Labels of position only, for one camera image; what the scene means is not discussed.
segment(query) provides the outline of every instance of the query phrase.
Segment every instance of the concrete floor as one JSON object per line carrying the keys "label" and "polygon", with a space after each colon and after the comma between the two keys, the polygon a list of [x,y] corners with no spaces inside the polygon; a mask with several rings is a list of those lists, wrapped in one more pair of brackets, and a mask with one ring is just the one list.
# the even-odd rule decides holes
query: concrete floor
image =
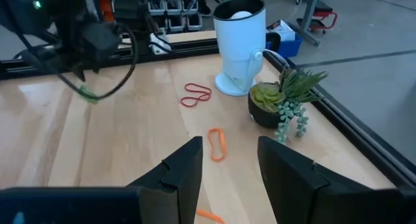
{"label": "concrete floor", "polygon": [[[266,21],[296,23],[306,4],[294,0],[264,0]],[[342,105],[416,164],[416,0],[323,0],[339,19],[327,34],[316,34],[319,47],[302,43],[291,58],[300,67],[328,71],[324,87]],[[207,0],[213,9],[216,3]],[[204,30],[212,30],[211,18]],[[33,43],[40,43],[30,38]],[[15,55],[23,44],[0,28],[0,59]]]}

